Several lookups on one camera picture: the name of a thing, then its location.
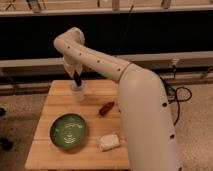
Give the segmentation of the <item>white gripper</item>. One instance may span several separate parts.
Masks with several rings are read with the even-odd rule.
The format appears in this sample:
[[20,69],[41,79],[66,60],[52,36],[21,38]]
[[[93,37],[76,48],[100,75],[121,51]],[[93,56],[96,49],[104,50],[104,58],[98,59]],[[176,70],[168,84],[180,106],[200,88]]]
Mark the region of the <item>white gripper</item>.
[[72,58],[64,56],[63,57],[63,66],[64,66],[65,70],[67,71],[67,73],[69,74],[69,76],[71,78],[74,77],[74,81],[75,81],[76,85],[81,86],[82,80],[78,74],[82,73],[83,65],[80,62],[78,62]]

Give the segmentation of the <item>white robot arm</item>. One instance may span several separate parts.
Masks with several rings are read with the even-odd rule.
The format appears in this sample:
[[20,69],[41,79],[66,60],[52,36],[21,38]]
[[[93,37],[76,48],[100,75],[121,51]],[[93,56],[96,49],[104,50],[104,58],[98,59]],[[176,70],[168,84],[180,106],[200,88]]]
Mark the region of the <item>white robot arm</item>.
[[85,65],[118,84],[131,171],[184,171],[163,82],[149,69],[85,46],[73,27],[54,39],[67,71]]

